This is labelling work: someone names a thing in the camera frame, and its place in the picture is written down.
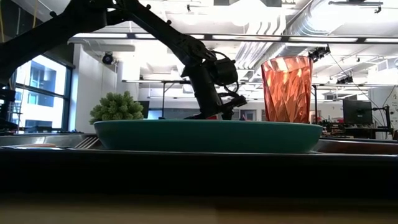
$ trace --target teal bowl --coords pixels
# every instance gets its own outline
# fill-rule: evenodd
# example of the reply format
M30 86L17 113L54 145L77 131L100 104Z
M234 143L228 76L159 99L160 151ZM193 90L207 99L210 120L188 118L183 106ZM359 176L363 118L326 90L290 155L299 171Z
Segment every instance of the teal bowl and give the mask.
M304 153L322 133L312 124L218 120L121 120L94 124L107 149L172 152Z

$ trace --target computer monitor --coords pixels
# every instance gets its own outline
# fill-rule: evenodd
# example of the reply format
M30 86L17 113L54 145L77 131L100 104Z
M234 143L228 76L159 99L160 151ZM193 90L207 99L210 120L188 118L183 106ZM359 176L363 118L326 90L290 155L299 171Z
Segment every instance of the computer monitor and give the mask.
M149 101L138 101L144 109L142 109L142 115L144 115L144 118L148 118L148 111L149 111Z
M372 124L372 103L360 100L343 100L344 123Z

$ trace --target orange glass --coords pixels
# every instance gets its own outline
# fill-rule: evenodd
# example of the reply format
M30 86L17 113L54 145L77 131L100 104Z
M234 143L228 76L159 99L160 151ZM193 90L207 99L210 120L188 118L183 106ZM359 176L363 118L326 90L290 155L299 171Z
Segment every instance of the orange glass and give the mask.
M312 65L305 56L279 57L262 64L268 121L309 122Z

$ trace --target ceiling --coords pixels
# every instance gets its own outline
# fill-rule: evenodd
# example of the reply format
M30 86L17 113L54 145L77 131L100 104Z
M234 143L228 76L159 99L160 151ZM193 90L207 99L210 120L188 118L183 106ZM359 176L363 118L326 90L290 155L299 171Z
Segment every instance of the ceiling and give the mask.
M27 11L34 11L35 2L33 0L14 1ZM341 21L341 24L338 24L329 33L329 36L397 36L398 1L380 1L384 4L382 5L382 11L378 14L374 13L375 7L350 7L349 10L342 7L334 7L334 11L326 8L326 10L318 13L322 15L321 19L313 20L312 23L316 22L319 26L328 26L331 21ZM50 19L50 9L59 14L69 1L39 0L39 2L37 17L46 21ZM213 0L140 1L143 5L150 4L153 13L165 21L171 20L173 28L186 34L280 34L287 22L291 19L294 22L294 15L308 3L308 0L295 0L294 2L295 4L283 5L282 9L275 10L274 8L261 6L259 0L240 0L230 6L214 6ZM190 5L191 12L187 11L187 4ZM105 27L97 32L136 33L145 31L133 22L123 22L116 26ZM93 51L97 55L103 55L104 51L108 51L108 49L120 49L120 46L127 51L133 50L134 55L140 58L142 65L141 74L146 79L159 77L159 74L162 74L161 77L163 79L170 79L171 77L174 79L171 71L175 70L177 66L181 66L181 63L167 50L167 47L156 40L98 39L95 41L87 40L82 43L86 45L86 50ZM205 45L208 48L225 53L231 59L235 59L247 47L243 42L212 41L205 42ZM315 83L335 83L336 78L343 73L342 70L353 75L354 80L357 78L361 83L366 83L369 71L374 70L375 67L377 68L379 63L398 58L398 45L331 44L330 49L331 55L314 64L313 82ZM252 50L251 54L246 55L245 60L258 58L264 52ZM151 57L154 54L161 55L163 58ZM243 69L242 71L239 73L241 78L247 72L250 72ZM257 76L251 75L250 82L258 81L260 71L255 70L254 73Z

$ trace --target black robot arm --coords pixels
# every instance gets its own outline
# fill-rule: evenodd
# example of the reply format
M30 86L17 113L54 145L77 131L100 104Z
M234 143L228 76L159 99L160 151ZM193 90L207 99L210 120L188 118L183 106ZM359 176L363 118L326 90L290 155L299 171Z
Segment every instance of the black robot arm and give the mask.
M185 65L183 76L189 77L201 111L193 119L218 113L230 119L235 106L246 104L243 96L230 91L233 99L223 104L215 89L215 84L227 86L238 81L234 61L228 57L217 60L202 42L181 34L138 0L71 0L61 14L52 15L53 19L0 45L0 84L5 85L17 67L78 33L133 21L170 48Z

